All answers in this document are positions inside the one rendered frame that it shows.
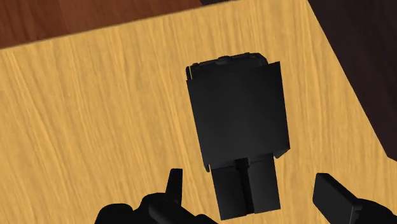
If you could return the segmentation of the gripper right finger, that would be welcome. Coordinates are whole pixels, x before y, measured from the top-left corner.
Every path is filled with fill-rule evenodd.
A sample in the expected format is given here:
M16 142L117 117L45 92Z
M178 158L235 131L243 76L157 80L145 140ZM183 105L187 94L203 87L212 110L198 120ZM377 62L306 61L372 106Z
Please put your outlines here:
M312 201L329 224L397 224L397 215L352 194L328 173L317 173Z

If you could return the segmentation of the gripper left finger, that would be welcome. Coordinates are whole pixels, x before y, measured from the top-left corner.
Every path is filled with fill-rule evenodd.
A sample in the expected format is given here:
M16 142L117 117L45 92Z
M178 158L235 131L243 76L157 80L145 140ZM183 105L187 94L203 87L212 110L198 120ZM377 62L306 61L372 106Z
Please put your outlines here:
M137 209L128 204L109 204L94 224L218 224L204 214L194 215L182 207L183 170L171 169L164 193L142 198Z

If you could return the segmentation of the black box-shaped appliance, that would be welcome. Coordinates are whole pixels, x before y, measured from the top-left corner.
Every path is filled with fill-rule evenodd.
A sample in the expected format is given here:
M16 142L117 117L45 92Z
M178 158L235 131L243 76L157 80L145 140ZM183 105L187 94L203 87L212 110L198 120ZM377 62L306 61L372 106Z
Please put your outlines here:
M280 63L222 56L188 66L186 84L220 218L278 210L275 160L290 148Z

